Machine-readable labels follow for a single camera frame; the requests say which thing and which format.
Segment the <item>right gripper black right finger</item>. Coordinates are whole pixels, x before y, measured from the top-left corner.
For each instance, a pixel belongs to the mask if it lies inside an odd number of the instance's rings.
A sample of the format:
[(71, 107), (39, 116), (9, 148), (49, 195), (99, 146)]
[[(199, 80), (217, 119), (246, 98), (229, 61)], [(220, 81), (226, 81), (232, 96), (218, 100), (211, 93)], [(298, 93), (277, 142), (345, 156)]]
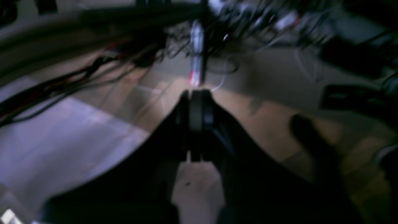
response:
[(201, 91), (202, 154), (221, 175), (226, 200), (220, 220), (257, 224), (362, 224), (333, 147), (311, 120), (294, 115), (289, 131), (312, 160), (313, 182), (271, 158), (243, 126)]

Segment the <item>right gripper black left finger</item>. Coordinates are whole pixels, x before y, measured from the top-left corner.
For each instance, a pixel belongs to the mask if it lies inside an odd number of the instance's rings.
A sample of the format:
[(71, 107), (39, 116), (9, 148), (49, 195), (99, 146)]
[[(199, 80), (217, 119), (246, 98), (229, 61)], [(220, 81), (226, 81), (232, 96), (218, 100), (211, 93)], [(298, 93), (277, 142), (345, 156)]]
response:
[(99, 176), (50, 198), (48, 224), (177, 224), (171, 194), (179, 163), (191, 152), (189, 91), (147, 140)]

